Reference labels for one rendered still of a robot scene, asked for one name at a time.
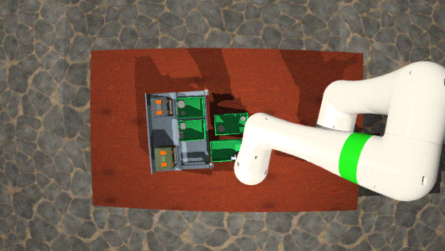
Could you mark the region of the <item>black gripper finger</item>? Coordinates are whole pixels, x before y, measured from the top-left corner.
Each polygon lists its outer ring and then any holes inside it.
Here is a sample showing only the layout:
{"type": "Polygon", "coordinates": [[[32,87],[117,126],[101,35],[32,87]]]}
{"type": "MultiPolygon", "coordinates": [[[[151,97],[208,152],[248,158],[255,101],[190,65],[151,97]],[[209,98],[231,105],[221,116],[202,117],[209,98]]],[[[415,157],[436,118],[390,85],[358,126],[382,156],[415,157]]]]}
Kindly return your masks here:
{"type": "Polygon", "coordinates": [[[236,156],[239,153],[239,151],[237,151],[235,154],[231,155],[231,161],[235,161],[236,160],[236,156]]]}

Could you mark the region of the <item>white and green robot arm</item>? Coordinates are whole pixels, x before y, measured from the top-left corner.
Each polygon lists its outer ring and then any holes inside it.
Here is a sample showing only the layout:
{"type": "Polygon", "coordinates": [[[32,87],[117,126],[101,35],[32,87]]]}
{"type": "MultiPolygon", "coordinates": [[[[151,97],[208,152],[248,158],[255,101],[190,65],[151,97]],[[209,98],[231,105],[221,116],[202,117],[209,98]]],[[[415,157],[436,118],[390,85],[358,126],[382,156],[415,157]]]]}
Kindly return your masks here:
{"type": "Polygon", "coordinates": [[[444,137],[445,67],[419,61],[376,78],[331,83],[316,127],[253,114],[234,172],[244,184],[260,183],[275,149],[392,199],[413,201],[435,185],[444,137]],[[357,114],[388,115],[384,136],[358,132],[357,114]]]}

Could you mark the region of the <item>green bin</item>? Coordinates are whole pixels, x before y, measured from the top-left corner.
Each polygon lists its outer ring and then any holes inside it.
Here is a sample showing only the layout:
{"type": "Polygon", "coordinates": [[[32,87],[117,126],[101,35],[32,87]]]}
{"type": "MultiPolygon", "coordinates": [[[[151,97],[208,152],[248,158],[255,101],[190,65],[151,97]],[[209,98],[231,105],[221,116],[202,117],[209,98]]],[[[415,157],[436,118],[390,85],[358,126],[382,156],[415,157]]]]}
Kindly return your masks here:
{"type": "Polygon", "coordinates": [[[204,119],[178,121],[178,125],[179,132],[184,132],[184,138],[181,138],[180,141],[198,141],[206,139],[207,131],[204,119]],[[184,122],[186,122],[186,129],[180,129],[180,123],[184,122]]]}
{"type": "Polygon", "coordinates": [[[177,98],[177,102],[185,101],[185,107],[179,108],[177,106],[178,119],[179,118],[202,118],[205,115],[204,99],[203,97],[190,97],[190,98],[177,98]],[[201,99],[202,98],[202,99],[201,99]],[[184,110],[185,115],[181,115],[180,112],[184,110]]]}
{"type": "Polygon", "coordinates": [[[231,155],[240,150],[241,139],[214,140],[211,145],[211,162],[231,161],[231,155]]]}
{"type": "Polygon", "coordinates": [[[215,114],[215,135],[240,134],[244,133],[245,124],[249,115],[247,113],[240,114],[215,114]],[[241,117],[246,118],[245,121],[241,117]],[[219,132],[218,127],[224,126],[224,131],[219,132]]]}

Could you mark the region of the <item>grey metal shelf rack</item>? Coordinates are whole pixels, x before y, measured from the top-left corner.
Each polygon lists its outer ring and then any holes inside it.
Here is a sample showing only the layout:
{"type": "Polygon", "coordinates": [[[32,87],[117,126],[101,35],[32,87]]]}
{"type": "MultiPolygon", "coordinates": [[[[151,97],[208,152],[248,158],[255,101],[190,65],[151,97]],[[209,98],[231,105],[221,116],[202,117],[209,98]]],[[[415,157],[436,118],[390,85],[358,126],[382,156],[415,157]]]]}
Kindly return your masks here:
{"type": "Polygon", "coordinates": [[[149,157],[151,174],[159,171],[178,171],[182,169],[196,168],[213,168],[214,165],[210,161],[208,124],[207,124],[207,100],[206,95],[209,92],[204,91],[188,91],[188,92],[172,92],[161,94],[146,94],[146,117],[149,139],[149,157]],[[151,98],[169,97],[172,98],[173,116],[152,118],[151,115],[151,98]],[[177,112],[176,98],[187,97],[203,97],[205,117],[202,118],[179,118],[177,112]],[[176,104],[176,106],[175,106],[176,104]],[[207,136],[205,140],[198,141],[180,141],[178,121],[200,120],[205,119],[207,136]],[[176,129],[177,127],[177,129],[176,129]],[[178,138],[178,140],[177,140],[178,138]],[[177,166],[174,169],[157,169],[155,164],[154,149],[162,145],[176,146],[177,166]],[[179,152],[178,152],[179,149],[179,152]],[[210,162],[210,163],[209,163],[210,162]],[[181,167],[182,165],[182,167],[181,167]]]}

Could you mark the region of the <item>olive green tool case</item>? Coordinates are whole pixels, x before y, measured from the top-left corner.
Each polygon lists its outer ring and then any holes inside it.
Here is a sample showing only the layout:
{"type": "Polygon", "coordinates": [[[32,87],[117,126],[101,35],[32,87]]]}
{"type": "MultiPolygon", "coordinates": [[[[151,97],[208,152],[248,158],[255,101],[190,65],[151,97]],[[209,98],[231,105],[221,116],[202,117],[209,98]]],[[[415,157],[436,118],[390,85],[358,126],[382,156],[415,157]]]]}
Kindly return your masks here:
{"type": "Polygon", "coordinates": [[[174,169],[177,166],[176,146],[162,145],[154,149],[157,169],[174,169]],[[173,147],[173,148],[172,148],[173,147]]]}

